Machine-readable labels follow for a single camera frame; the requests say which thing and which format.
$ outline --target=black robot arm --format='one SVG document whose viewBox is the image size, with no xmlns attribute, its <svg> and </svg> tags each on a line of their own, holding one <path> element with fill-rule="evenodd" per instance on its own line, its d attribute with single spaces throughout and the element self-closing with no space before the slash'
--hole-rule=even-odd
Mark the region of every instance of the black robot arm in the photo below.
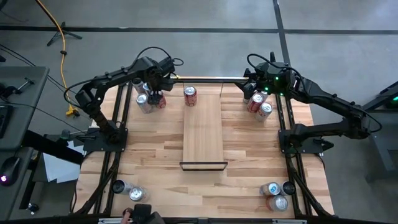
<svg viewBox="0 0 398 224">
<path fill-rule="evenodd" d="M 254 66 L 250 57 L 260 57 L 266 62 Z M 348 102 L 338 98 L 336 94 L 323 91 L 318 84 L 304 78 L 296 69 L 282 62 L 275 62 L 274 53 L 271 52 L 271 60 L 257 54 L 248 55 L 249 64 L 255 72 L 246 69 L 244 77 L 248 77 L 245 84 L 238 85 L 244 93 L 244 97 L 252 96 L 256 91 L 266 91 L 270 94 L 278 94 L 288 99 L 295 99 L 302 103 L 315 103 L 325 109 L 343 116 L 338 123 L 305 126 L 294 124 L 291 130 L 283 130 L 283 147 L 300 147 L 302 142 L 311 137 L 341 136 L 351 139 L 364 139 L 371 133 L 370 117 L 361 106 L 355 102 Z"/>
<path fill-rule="evenodd" d="M 149 96 L 149 103 L 157 104 L 160 100 L 160 95 L 157 92 L 160 90 L 170 91 L 173 88 L 174 82 L 168 74 L 174 71 L 175 67 L 170 57 L 166 57 L 160 62 L 156 62 L 149 57 L 141 57 L 129 67 L 122 67 L 114 72 L 107 72 L 105 75 L 94 77 L 83 85 L 75 98 L 80 108 L 96 121 L 100 132 L 106 136 L 110 143 L 115 143 L 119 141 L 119 129 L 112 121 L 107 120 L 101 112 L 101 104 L 106 91 L 116 85 L 140 78 L 147 82 L 149 88 L 153 91 Z"/>
</svg>

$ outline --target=can lid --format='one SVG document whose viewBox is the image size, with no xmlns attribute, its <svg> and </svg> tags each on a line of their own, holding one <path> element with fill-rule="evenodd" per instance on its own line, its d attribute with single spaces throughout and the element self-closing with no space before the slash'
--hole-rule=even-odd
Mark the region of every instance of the can lid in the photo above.
<svg viewBox="0 0 398 224">
<path fill-rule="evenodd" d="M 195 89 L 195 87 L 193 87 L 193 86 L 188 86 L 188 87 L 186 87 L 186 88 L 184 89 L 184 93 L 187 94 L 187 95 L 192 95 L 192 94 L 194 94 L 195 92 L 196 92 L 196 89 Z"/>
<path fill-rule="evenodd" d="M 287 199 L 284 196 L 281 196 L 281 195 L 274 196 L 274 203 L 275 203 L 275 206 L 280 211 L 286 211 L 287 210 Z"/>
<path fill-rule="evenodd" d="M 277 195 L 280 193 L 280 187 L 278 183 L 272 182 L 268 185 L 268 190 L 271 194 Z"/>
<path fill-rule="evenodd" d="M 138 84 L 140 84 L 141 82 L 142 82 L 142 81 L 141 81 L 140 78 L 135 78 L 135 79 L 132 80 L 132 84 L 135 84 L 135 85 L 138 85 Z"/>
<path fill-rule="evenodd" d="M 137 96 L 137 103 L 145 103 L 148 99 L 148 96 L 145 93 L 141 93 Z"/>
<path fill-rule="evenodd" d="M 293 195 L 296 192 L 296 186 L 292 182 L 286 181 L 282 184 L 282 190 L 287 195 Z"/>
<path fill-rule="evenodd" d="M 258 93 L 253 95 L 253 101 L 256 102 L 256 103 L 261 103 L 262 99 L 263 99 L 263 97 L 260 94 L 258 94 Z"/>
<path fill-rule="evenodd" d="M 124 190 L 123 180 L 115 180 L 112 184 L 112 191 L 115 194 L 120 194 Z"/>
<path fill-rule="evenodd" d="M 272 111 L 272 106 L 269 103 L 263 103 L 261 105 L 261 109 L 265 112 L 271 112 Z"/>
<path fill-rule="evenodd" d="M 131 200 L 140 200 L 144 196 L 144 190 L 141 187 L 133 187 L 130 190 Z"/>
</svg>

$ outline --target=yellow cable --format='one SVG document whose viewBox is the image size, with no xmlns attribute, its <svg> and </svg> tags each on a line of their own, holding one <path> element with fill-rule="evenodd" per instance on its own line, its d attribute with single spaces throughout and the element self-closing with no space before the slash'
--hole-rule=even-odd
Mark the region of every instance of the yellow cable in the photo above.
<svg viewBox="0 0 398 224">
<path fill-rule="evenodd" d="M 43 9 L 51 17 L 51 19 L 54 21 L 55 25 L 57 26 L 57 28 L 58 28 L 59 32 L 61 33 L 61 36 L 62 36 L 62 45 L 63 45 L 62 50 L 65 51 L 66 46 L 67 46 L 67 42 L 65 41 L 65 36 L 63 35 L 63 32 L 62 32 L 62 29 L 61 29 L 60 25 L 58 24 L 57 20 L 55 20 L 55 18 L 51 15 L 49 10 L 47 10 L 47 8 L 43 5 L 43 3 L 40 0 L 37 0 L 37 2 L 43 7 Z M 65 60 L 65 55 L 62 54 L 60 71 L 61 71 L 62 82 L 63 82 L 63 85 L 64 85 L 64 87 L 66 89 L 68 87 L 67 87 L 67 83 L 65 81 L 65 77 L 63 76 L 63 62 L 64 62 L 64 60 Z M 76 110 L 76 109 L 74 109 L 72 107 L 72 105 L 69 103 L 69 110 L 67 111 L 67 115 L 69 116 L 69 115 L 73 114 L 74 110 Z"/>
</svg>

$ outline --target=computer mouse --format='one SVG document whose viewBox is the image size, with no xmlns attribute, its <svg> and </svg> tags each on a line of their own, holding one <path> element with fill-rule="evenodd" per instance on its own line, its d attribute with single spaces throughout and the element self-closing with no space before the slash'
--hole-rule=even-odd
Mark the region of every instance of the computer mouse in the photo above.
<svg viewBox="0 0 398 224">
<path fill-rule="evenodd" d="M 10 186 L 18 179 L 19 157 L 13 156 L 7 158 L 0 167 L 0 184 Z"/>
</svg>

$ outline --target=gray desk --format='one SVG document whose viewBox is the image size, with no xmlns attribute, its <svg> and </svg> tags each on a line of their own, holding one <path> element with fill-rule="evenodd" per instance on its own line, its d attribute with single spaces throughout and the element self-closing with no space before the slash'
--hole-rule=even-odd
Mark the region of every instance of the gray desk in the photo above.
<svg viewBox="0 0 398 224">
<path fill-rule="evenodd" d="M 49 69 L 45 67 L 0 67 L 0 82 L 6 86 L 18 88 L 25 82 L 24 77 L 33 80 L 35 82 L 34 85 L 23 89 L 20 95 L 11 95 L 8 101 L 36 107 L 48 74 Z M 20 147 L 34 113 L 34 109 L 28 106 L 12 106 L 14 111 L 6 133 L 0 139 L 0 151 L 14 151 Z"/>
<path fill-rule="evenodd" d="M 45 67 L 0 67 L 0 82 L 6 86 L 19 87 L 25 82 L 24 77 L 35 81 L 35 85 L 27 87 L 21 95 L 11 95 L 8 100 L 11 103 L 23 103 L 36 107 L 48 74 L 49 70 Z M 11 214 L 33 152 L 32 148 L 21 148 L 21 142 L 29 127 L 34 109 L 21 105 L 13 105 L 13 107 L 14 111 L 6 133 L 0 139 L 0 165 L 8 157 L 14 155 L 20 157 L 21 161 L 15 184 L 9 187 L 0 186 L 0 220 L 7 220 Z"/>
</svg>

